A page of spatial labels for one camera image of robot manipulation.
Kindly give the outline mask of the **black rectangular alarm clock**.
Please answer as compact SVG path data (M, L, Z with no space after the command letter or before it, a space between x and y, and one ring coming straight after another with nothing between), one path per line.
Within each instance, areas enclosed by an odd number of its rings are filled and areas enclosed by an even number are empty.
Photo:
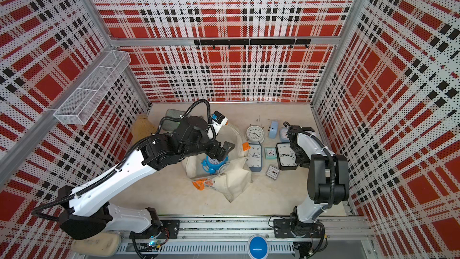
M280 170L296 170L296 154L289 143L278 143L276 145L277 163Z

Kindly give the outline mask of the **blue square alarm clock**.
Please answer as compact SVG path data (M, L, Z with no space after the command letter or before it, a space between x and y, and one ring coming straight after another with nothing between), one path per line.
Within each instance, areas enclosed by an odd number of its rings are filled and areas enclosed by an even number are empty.
M262 170L262 146L260 144L249 144L246 165L252 172Z

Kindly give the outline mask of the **white round alarm clock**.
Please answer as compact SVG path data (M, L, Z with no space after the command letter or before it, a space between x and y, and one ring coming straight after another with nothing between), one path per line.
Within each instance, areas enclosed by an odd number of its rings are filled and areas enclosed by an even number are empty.
M251 144L262 144L265 140L265 133L262 127L251 125L246 130L247 141Z

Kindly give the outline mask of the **cream canvas tote bag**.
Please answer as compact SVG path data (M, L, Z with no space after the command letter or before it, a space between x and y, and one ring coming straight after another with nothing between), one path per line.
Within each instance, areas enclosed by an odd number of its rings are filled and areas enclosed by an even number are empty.
M217 139L234 143L236 147L230 152L228 161L216 169L215 174L209 174L203 169L202 162L206 159L204 154L184 159L182 166L197 190L215 190L232 202L252 183L252 171L246 165L249 145L239 129L232 124L222 127Z

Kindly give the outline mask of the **teal alarm clock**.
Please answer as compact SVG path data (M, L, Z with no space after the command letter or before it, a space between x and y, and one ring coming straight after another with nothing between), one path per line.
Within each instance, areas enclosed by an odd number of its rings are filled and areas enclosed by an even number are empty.
M265 147L266 159L277 159L277 151L275 147Z

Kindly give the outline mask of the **small clear travel clock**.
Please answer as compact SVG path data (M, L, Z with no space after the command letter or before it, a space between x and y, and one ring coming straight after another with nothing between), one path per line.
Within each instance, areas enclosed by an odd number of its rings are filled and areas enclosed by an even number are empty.
M270 165L266 172L266 176L274 181L278 179L279 174L280 174L280 170L273 165Z

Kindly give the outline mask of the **light blue alarm clock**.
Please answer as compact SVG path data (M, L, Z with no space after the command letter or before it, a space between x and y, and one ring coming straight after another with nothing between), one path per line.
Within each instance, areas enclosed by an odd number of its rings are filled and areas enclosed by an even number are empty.
M275 139L278 133L278 129L279 129L279 122L271 121L269 131L268 131L268 137L270 139Z

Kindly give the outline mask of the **white blue oval clock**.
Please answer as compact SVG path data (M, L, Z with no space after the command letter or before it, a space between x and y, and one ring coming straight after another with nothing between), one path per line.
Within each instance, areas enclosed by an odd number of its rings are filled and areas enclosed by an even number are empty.
M279 139L282 143L288 143L290 142L288 135L287 135L288 128L284 127L281 128L279 131Z

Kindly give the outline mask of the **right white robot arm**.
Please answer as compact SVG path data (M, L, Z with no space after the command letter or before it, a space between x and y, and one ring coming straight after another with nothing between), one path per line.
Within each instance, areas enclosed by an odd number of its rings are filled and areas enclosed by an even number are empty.
M291 232L295 237L304 237L316 230L323 232L317 221L319 216L349 199L349 162L322 143L313 128L288 122L283 126L287 128L286 135L297 165L309 169L308 197L294 207L290 215Z

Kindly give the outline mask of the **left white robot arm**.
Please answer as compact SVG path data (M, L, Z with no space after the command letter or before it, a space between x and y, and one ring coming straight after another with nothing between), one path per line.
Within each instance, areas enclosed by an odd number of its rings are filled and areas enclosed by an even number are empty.
M165 231L154 208L127 209L110 200L138 182L177 164L185 158L206 154L223 161L236 147L217 140L228 123L210 103L200 99L178 118L164 116L158 129L134 143L119 164L79 186L64 186L55 201L38 206L31 214L57 222L75 240L84 240L103 231L128 231L132 239L148 239Z

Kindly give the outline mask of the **blue twin bell clock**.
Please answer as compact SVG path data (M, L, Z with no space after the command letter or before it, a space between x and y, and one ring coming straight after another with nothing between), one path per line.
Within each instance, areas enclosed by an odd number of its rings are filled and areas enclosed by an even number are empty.
M223 161L219 161L218 159L211 159L210 157L206 157L202 162L201 166L203 170L211 175L218 174L220 169L227 164L228 157L226 157Z

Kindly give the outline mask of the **green knitted cloth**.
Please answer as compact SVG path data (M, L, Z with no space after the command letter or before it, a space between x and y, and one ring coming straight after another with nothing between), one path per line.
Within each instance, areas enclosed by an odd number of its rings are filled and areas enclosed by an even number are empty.
M184 114L185 114L185 111L183 111L183 110L168 109L166 111L165 116L166 117L171 117L171 118L182 118Z

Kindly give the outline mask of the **brown plush dog toy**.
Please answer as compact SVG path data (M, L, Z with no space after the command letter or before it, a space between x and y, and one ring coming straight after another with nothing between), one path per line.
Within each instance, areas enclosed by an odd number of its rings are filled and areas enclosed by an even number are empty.
M145 137L150 136L155 131L156 127L148 120L148 116L146 114L138 115L131 127L131 145Z

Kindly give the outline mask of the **beige sponge block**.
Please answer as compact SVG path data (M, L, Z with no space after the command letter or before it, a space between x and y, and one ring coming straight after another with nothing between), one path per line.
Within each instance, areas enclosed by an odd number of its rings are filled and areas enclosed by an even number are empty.
M101 232L88 239L74 240L71 250L83 255L111 257L116 254L121 242L120 234Z

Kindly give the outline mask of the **black hook rail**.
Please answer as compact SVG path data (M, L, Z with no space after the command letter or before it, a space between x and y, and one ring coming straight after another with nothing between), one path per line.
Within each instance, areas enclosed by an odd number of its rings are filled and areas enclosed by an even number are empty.
M279 45L301 45L308 46L311 44L311 38L263 38L263 39L200 39L194 40L195 46L279 46Z

